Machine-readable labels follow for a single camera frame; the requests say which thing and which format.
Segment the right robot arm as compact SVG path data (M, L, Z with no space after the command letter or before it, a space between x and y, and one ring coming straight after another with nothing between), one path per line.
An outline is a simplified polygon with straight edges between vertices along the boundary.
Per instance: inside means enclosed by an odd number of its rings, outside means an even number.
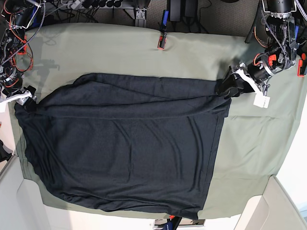
M37 31L28 38L28 29L37 13L43 10ZM38 34L46 17L45 0L6 0L1 16L8 23L8 28L0 41L0 111L6 110L7 104L16 102L26 108L36 101L36 88L23 86L24 74L34 64L34 54L29 45Z

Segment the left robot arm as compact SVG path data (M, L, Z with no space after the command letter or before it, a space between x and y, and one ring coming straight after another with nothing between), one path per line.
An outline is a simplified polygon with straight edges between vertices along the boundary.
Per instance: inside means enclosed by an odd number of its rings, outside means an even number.
M257 37L257 23L264 23L267 35L265 42L258 43L264 48L250 64L230 66L223 80L216 88L218 96L239 97L244 93L255 93L267 97L270 79L296 65L296 55L302 46L299 25L293 13L299 11L303 19L307 13L298 0L260 0L251 29L245 39L249 43Z

